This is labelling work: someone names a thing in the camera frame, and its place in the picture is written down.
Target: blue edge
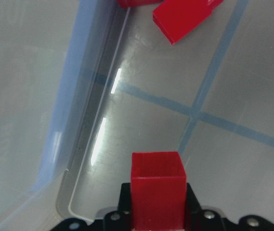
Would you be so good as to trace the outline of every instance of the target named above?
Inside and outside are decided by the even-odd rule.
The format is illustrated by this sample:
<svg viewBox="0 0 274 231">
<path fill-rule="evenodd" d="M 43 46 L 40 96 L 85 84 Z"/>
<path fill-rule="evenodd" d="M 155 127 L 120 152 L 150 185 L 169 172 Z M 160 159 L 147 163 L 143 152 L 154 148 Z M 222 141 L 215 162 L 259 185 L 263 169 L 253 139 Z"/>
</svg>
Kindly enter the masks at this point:
<svg viewBox="0 0 274 231">
<path fill-rule="evenodd" d="M 48 185 L 54 178 L 55 169 L 58 165 L 57 160 L 59 159 L 59 157 L 57 156 L 59 153 L 59 147 L 55 146 L 54 144 L 61 144 L 63 142 L 61 140 L 57 140 L 60 139 L 61 136 L 57 135 L 56 137 L 56 134 L 59 134 L 57 133 L 59 131 L 65 132 L 67 129 L 65 126 L 69 120 L 70 110 L 72 110 L 72 99 L 75 95 L 74 90 L 76 89 L 77 79 L 80 75 L 82 62 L 84 60 L 83 56 L 87 48 L 89 31 L 91 25 L 93 24 L 95 7 L 97 6 L 97 2 L 99 1 L 100 0 L 80 1 L 76 22 L 63 70 L 63 76 L 60 82 L 58 96 L 52 114 L 48 137 L 46 139 L 46 144 L 43 151 L 38 178 L 31 191 L 37 191 L 42 189 L 43 187 Z M 248 2 L 249 0 L 237 1 L 230 21 L 225 28 L 222 39 L 213 55 L 203 82 L 191 107 L 164 97 L 156 97 L 154 95 L 150 95 L 146 92 L 143 92 L 139 88 L 124 82 L 119 82 L 118 84 L 117 89 L 124 93 L 133 95 L 139 99 L 155 103 L 175 112 L 189 116 L 188 124 L 178 145 L 178 152 L 180 154 L 185 151 L 185 148 L 190 140 L 190 137 L 192 136 L 192 133 L 198 121 L 209 123 L 226 131 L 230 131 L 240 136 L 274 147 L 274 137 L 201 111 L 207 94 L 217 75 L 224 56 L 228 51 L 232 38 L 236 32 L 237 26 L 239 25 L 239 22 Z M 92 81 L 91 76 L 84 76 L 84 78 L 89 78 L 89 82 Z M 94 81 L 96 83 L 105 84 L 106 80 L 106 76 L 96 76 Z"/>
</svg>

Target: hollow red cube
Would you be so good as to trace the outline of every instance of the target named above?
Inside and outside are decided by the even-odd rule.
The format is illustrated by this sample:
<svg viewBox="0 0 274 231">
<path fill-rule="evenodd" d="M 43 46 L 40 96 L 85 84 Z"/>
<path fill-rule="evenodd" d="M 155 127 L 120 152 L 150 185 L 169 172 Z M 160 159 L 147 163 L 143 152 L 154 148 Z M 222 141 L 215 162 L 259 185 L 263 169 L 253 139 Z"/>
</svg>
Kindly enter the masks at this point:
<svg viewBox="0 0 274 231">
<path fill-rule="evenodd" d="M 223 0 L 165 0 L 153 11 L 153 20 L 171 44 L 207 19 Z"/>
<path fill-rule="evenodd" d="M 117 0 L 119 5 L 123 8 L 154 4 L 161 1 L 162 0 Z"/>
<path fill-rule="evenodd" d="M 184 229 L 185 201 L 186 173 L 178 152 L 132 154 L 133 229 Z"/>
</svg>

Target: red block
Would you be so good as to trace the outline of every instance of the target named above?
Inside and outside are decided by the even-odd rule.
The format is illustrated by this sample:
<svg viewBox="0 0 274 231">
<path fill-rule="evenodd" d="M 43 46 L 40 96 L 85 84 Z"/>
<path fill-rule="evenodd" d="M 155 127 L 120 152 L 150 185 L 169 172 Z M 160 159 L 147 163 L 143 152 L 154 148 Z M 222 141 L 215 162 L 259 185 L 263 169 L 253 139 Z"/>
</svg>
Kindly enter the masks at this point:
<svg viewBox="0 0 274 231">
<path fill-rule="evenodd" d="M 212 14 L 223 0 L 165 0 L 153 20 L 173 45 Z"/>
<path fill-rule="evenodd" d="M 186 173 L 177 152 L 133 153 L 132 228 L 184 229 Z"/>
<path fill-rule="evenodd" d="M 123 8 L 154 4 L 161 1 L 162 0 L 117 0 L 119 5 Z"/>
</svg>

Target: screw head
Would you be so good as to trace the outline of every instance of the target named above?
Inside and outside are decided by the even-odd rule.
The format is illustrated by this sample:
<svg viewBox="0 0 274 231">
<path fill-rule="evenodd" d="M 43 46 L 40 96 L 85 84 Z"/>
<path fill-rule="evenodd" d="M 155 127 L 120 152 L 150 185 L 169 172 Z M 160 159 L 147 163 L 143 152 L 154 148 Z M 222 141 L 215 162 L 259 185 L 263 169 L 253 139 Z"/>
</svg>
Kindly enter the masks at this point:
<svg viewBox="0 0 274 231">
<path fill-rule="evenodd" d="M 120 214 L 114 213 L 110 216 L 111 220 L 119 220 L 121 218 Z"/>
<path fill-rule="evenodd" d="M 258 227 L 260 225 L 258 220 L 255 219 L 255 218 L 248 218 L 247 219 L 247 224 L 251 227 Z"/>
<path fill-rule="evenodd" d="M 207 219 L 214 219 L 215 218 L 215 214 L 212 211 L 209 211 L 209 210 L 204 212 L 204 216 Z"/>
</svg>

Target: clear plastic container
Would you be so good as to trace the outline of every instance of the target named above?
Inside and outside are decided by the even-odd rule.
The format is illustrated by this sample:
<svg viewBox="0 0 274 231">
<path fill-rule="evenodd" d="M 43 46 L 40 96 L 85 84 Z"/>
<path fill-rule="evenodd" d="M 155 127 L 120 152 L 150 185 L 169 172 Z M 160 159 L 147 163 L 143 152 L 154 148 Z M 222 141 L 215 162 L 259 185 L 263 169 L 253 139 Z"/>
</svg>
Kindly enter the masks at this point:
<svg viewBox="0 0 274 231">
<path fill-rule="evenodd" d="M 174 150 L 202 206 L 274 222 L 274 1 L 174 46 L 156 6 L 0 1 L 0 230 L 102 217 L 132 152 Z"/>
</svg>

